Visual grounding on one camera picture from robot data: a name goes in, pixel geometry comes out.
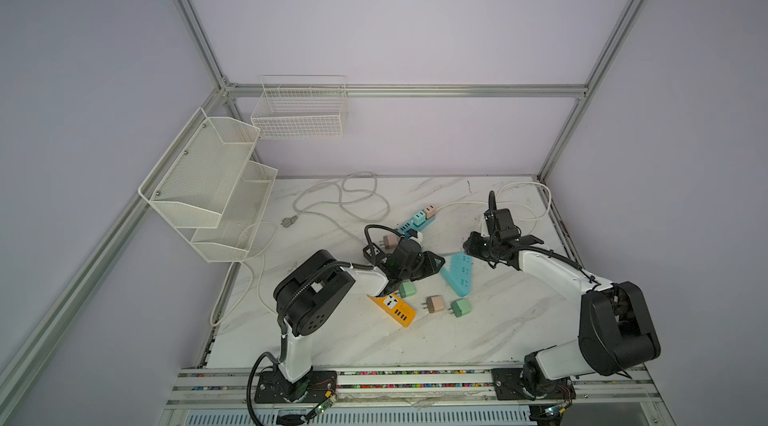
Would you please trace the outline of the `green plug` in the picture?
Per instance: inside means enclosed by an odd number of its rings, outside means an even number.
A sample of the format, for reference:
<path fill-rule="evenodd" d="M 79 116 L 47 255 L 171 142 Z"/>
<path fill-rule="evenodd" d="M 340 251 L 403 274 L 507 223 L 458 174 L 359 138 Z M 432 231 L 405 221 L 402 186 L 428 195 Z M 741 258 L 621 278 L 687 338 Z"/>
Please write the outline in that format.
<path fill-rule="evenodd" d="M 402 298 L 409 298 L 416 294 L 415 284 L 411 281 L 404 281 L 398 287 L 398 293 Z"/>
<path fill-rule="evenodd" d="M 467 298 L 460 298 L 450 304 L 450 312 L 457 318 L 464 317 L 472 312 L 472 306 Z"/>

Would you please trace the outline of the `blue power strip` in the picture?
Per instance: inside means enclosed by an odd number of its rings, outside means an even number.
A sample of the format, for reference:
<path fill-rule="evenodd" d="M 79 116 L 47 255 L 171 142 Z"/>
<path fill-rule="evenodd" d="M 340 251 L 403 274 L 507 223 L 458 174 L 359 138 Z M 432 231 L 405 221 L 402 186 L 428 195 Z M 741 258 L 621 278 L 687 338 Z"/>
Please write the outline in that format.
<path fill-rule="evenodd" d="M 413 237 L 417 233 L 423 232 L 434 220 L 434 216 L 428 218 L 426 212 L 419 211 L 409 221 L 400 225 L 397 231 L 404 237 Z"/>

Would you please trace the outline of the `teal plug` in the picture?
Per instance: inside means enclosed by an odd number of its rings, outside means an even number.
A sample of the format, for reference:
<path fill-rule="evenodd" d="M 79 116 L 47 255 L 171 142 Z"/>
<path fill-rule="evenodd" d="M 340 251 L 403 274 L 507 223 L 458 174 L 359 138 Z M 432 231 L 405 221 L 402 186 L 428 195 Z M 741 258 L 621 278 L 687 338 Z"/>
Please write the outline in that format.
<path fill-rule="evenodd" d="M 424 222 L 426 221 L 425 214 L 423 210 L 419 211 L 412 217 L 412 225 L 414 227 L 420 227 Z"/>

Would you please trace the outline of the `orange power strip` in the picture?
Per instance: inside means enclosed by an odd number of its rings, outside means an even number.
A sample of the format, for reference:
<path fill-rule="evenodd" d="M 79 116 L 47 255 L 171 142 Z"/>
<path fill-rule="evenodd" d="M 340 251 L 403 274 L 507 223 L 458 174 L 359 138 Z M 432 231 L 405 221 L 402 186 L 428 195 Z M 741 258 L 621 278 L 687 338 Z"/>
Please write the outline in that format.
<path fill-rule="evenodd" d="M 369 299 L 403 328 L 409 327 L 416 318 L 416 311 L 396 294 L 369 296 Z"/>

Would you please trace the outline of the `teal triangular power strip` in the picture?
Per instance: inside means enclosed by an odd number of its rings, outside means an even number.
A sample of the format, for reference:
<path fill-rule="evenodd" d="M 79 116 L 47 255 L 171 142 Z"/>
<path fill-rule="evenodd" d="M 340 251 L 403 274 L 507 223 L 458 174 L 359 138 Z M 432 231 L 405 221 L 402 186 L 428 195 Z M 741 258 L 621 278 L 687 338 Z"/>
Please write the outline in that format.
<path fill-rule="evenodd" d="M 446 257 L 440 270 L 442 278 L 460 297 L 466 297 L 472 289 L 473 258 L 463 253 Z"/>

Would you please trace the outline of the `black power strip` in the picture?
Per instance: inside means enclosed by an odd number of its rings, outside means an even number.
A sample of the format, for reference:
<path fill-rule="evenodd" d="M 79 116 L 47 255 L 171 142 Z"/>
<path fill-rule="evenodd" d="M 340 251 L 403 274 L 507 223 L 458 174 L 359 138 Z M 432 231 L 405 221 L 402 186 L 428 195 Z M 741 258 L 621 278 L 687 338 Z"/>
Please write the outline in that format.
<path fill-rule="evenodd" d="M 388 255 L 376 244 L 369 244 L 363 248 L 364 258 L 374 266 L 382 266 L 386 263 Z"/>

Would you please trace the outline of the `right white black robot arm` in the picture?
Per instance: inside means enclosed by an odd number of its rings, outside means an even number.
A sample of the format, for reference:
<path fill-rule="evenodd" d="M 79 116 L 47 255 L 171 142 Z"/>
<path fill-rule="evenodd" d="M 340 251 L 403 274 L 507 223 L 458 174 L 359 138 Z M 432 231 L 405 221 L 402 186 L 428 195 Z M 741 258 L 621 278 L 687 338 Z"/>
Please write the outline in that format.
<path fill-rule="evenodd" d="M 545 396 L 575 376 L 626 374 L 629 368 L 658 358 L 661 345 L 641 289 L 632 282 L 613 282 L 587 271 L 576 261 L 524 235 L 508 209 L 490 192 L 484 212 L 485 235 L 473 232 L 464 252 L 495 268 L 500 264 L 527 274 L 558 293 L 579 313 L 576 337 L 528 354 L 520 376 L 523 393 Z"/>

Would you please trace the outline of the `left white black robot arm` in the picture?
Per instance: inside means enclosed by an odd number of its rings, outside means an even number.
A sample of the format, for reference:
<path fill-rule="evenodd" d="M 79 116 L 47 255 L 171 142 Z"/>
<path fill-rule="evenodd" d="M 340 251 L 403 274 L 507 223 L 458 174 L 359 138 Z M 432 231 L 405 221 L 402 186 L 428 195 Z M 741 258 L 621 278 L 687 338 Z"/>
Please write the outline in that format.
<path fill-rule="evenodd" d="M 407 282 L 438 274 L 446 258 L 422 248 L 413 237 L 398 235 L 391 251 L 368 240 L 364 261 L 354 263 L 319 250 L 283 279 L 273 291 L 280 332 L 277 356 L 266 352 L 254 364 L 246 400 L 253 405 L 321 402 L 335 393 L 338 373 L 313 366 L 313 335 L 331 318 L 354 287 L 393 309 Z"/>

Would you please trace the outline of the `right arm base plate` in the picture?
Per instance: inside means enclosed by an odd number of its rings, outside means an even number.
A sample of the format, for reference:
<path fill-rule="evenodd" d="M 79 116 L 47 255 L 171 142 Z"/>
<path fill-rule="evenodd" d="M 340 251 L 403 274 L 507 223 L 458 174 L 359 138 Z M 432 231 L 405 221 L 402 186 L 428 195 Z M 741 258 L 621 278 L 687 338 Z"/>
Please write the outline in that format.
<path fill-rule="evenodd" d="M 496 398 L 509 400 L 564 400 L 575 398 L 575 390 L 569 378 L 549 380 L 527 366 L 494 368 L 491 370 L 492 386 Z"/>

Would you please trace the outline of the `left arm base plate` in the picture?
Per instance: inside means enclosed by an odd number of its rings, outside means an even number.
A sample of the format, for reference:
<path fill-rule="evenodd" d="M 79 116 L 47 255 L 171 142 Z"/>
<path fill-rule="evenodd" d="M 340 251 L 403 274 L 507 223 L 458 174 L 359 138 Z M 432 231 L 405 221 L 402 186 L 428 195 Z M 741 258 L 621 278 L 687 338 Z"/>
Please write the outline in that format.
<path fill-rule="evenodd" d="M 261 373 L 252 396 L 255 404 L 315 404 L 336 390 L 335 371 L 310 370 L 296 382 L 288 381 L 279 371 Z"/>

